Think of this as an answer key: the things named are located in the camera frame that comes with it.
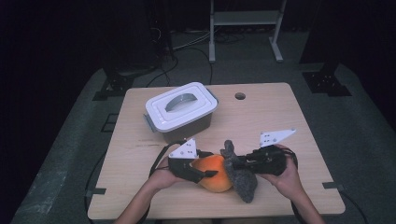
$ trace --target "human hand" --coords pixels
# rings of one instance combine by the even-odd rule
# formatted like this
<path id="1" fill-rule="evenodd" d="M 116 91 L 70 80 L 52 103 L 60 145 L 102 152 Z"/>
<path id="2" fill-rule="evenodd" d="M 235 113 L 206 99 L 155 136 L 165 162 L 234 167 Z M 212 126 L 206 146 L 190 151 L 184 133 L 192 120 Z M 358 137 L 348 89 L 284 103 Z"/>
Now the human hand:
<path id="1" fill-rule="evenodd" d="M 176 182 L 182 182 L 182 181 L 186 181 L 186 180 L 176 177 L 169 170 L 168 157 L 163 158 L 163 160 L 157 166 L 155 172 L 148 179 L 150 185 L 157 190 L 167 189 L 172 185 L 174 185 Z"/>
<path id="2" fill-rule="evenodd" d="M 282 149 L 288 149 L 282 145 L 276 145 Z M 297 167 L 293 162 L 290 155 L 286 155 L 286 170 L 282 175 L 268 175 L 259 174 L 258 176 L 268 180 L 274 185 L 277 190 L 286 198 L 294 201 L 301 195 L 305 195 L 305 190 L 300 180 L 300 176 L 297 171 Z"/>

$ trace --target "white shelf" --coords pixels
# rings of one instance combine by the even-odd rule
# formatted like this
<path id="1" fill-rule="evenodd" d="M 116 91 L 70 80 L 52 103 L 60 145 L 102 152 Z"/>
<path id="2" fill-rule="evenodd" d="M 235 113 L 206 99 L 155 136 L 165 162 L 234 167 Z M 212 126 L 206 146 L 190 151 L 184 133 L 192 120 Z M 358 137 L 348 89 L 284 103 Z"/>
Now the white shelf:
<path id="1" fill-rule="evenodd" d="M 276 24 L 278 14 L 278 10 L 215 12 L 214 25 Z"/>

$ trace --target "plastic container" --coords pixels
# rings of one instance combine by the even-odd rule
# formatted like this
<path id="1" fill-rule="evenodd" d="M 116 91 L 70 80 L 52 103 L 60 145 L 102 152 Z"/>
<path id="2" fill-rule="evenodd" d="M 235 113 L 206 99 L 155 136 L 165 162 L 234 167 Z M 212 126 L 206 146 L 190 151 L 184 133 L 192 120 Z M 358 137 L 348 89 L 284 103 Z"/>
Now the plastic container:
<path id="1" fill-rule="evenodd" d="M 145 117 L 151 130 L 171 143 L 208 128 L 218 103 L 202 83 L 192 82 L 149 99 Z"/>

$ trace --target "container handle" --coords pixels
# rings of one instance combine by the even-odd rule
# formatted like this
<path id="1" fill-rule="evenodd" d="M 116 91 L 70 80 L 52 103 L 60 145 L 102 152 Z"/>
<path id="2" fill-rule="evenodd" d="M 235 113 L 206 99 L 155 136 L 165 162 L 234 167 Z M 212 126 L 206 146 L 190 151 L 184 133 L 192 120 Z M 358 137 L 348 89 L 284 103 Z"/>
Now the container handle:
<path id="1" fill-rule="evenodd" d="M 180 94 L 179 96 L 173 98 L 165 107 L 166 112 L 172 111 L 176 105 L 179 105 L 181 103 L 186 103 L 189 101 L 196 101 L 197 98 L 195 97 L 194 94 L 192 93 L 183 93 Z"/>

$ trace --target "black stand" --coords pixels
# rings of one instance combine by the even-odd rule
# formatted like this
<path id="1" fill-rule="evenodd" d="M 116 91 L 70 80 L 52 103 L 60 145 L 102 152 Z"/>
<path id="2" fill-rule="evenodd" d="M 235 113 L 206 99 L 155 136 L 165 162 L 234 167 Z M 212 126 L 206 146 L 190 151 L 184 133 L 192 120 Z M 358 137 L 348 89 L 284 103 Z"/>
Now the black stand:
<path id="1" fill-rule="evenodd" d="M 303 76 L 313 93 L 329 96 L 351 96 L 349 90 L 338 81 L 334 72 L 339 62 L 326 62 L 318 72 L 305 72 Z"/>

